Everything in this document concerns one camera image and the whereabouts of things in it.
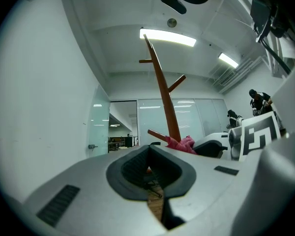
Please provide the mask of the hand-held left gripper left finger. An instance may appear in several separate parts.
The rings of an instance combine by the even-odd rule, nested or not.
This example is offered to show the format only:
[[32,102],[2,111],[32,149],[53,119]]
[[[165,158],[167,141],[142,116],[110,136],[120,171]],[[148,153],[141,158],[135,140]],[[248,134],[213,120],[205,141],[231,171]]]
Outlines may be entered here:
[[106,178],[108,166],[132,152],[120,152],[82,160],[32,192],[24,206],[37,215],[66,185],[79,192],[55,226],[70,236],[158,236],[167,229],[146,201],[130,201],[116,193]]

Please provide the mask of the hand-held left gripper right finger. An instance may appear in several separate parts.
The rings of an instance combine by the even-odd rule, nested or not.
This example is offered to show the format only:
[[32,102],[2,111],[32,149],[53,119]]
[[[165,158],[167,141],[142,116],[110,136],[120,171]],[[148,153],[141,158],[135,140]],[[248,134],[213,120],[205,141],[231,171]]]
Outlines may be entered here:
[[151,236],[233,236],[235,218],[251,187],[251,157],[228,161],[163,146],[149,147],[170,181],[164,188],[163,218]]

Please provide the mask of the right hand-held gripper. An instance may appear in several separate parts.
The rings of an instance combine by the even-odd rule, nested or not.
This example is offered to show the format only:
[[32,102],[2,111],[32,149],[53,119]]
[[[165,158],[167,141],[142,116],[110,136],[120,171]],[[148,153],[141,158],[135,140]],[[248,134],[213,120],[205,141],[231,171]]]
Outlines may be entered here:
[[193,150],[201,156],[244,161],[247,155],[280,139],[274,112],[245,119],[242,126],[227,132],[212,133],[196,141]]

